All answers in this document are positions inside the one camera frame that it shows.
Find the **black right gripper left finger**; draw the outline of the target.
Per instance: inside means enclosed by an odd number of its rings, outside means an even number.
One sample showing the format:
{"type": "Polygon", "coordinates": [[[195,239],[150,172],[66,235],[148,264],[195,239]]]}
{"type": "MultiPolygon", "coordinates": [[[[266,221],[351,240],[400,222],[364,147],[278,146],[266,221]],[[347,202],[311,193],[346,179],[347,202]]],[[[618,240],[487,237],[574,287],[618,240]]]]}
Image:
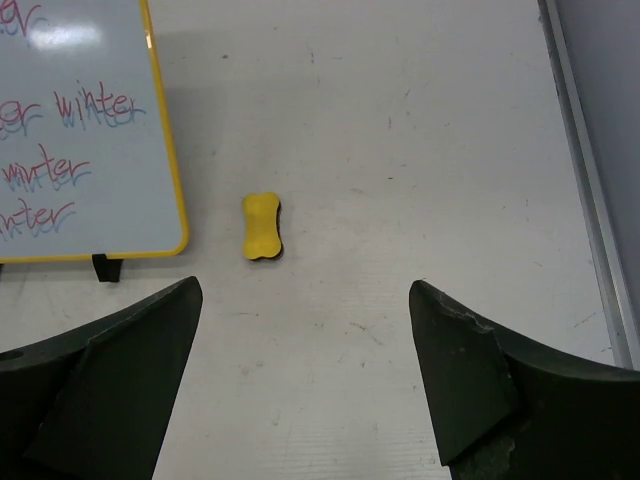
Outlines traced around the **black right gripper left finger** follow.
{"type": "Polygon", "coordinates": [[[2,478],[152,478],[202,304],[191,276],[3,352],[2,478]]]}

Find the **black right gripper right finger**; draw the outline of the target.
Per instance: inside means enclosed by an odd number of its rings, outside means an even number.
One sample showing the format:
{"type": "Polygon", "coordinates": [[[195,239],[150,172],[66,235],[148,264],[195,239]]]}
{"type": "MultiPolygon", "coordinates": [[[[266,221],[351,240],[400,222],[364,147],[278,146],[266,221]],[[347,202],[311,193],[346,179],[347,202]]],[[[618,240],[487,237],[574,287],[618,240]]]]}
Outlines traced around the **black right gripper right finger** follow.
{"type": "Polygon", "coordinates": [[[429,283],[409,292],[439,459],[455,479],[635,479],[639,374],[492,322],[429,283]]]}

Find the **yellow-framed whiteboard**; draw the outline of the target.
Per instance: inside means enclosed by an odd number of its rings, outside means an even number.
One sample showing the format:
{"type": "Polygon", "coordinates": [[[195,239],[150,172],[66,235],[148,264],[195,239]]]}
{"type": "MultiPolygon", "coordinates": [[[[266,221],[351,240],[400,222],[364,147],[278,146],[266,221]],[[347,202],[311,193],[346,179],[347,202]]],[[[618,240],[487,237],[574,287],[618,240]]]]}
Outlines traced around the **yellow-framed whiteboard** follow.
{"type": "Polygon", "coordinates": [[[1,5],[1,260],[168,257],[189,227],[145,1],[1,5]]]}

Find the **yellow bone-shaped eraser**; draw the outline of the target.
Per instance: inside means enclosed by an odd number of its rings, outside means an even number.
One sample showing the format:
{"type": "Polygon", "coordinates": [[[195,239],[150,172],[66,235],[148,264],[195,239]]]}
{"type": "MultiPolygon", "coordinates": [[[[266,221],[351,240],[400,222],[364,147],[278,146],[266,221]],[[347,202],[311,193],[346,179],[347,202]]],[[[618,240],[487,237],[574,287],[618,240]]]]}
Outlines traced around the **yellow bone-shaped eraser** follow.
{"type": "Polygon", "coordinates": [[[274,192],[249,194],[243,199],[243,254],[246,259],[275,259],[283,252],[279,234],[280,208],[280,198],[274,192]]]}

